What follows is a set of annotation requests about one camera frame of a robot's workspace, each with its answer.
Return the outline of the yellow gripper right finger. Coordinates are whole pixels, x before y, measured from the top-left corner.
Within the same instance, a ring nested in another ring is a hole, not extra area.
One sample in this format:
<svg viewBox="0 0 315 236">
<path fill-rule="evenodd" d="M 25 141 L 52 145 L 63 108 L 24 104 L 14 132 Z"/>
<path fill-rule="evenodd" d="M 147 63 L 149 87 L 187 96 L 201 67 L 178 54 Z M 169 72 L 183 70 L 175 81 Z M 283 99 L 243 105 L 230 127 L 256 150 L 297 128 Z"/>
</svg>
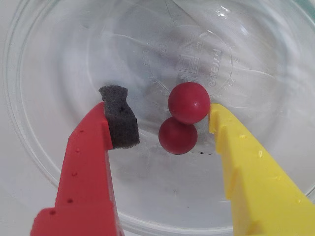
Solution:
<svg viewBox="0 0 315 236">
<path fill-rule="evenodd" d="M 314 204 L 256 137 L 220 104 L 211 105 L 208 124 L 222 160 L 234 235 L 314 235 Z"/>
</svg>

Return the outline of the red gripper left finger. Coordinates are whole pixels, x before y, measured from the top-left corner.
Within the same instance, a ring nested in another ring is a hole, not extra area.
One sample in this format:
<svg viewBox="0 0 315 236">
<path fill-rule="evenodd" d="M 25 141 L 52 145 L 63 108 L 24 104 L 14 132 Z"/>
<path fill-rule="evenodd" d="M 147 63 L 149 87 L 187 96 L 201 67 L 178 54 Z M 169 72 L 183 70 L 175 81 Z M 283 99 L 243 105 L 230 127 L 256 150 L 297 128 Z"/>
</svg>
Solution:
<svg viewBox="0 0 315 236">
<path fill-rule="evenodd" d="M 93 107 L 68 138 L 52 208 L 34 219 L 33 236 L 122 236 L 108 152 L 140 142 L 137 119 L 126 99 L 128 90 L 100 88 Z"/>
</svg>

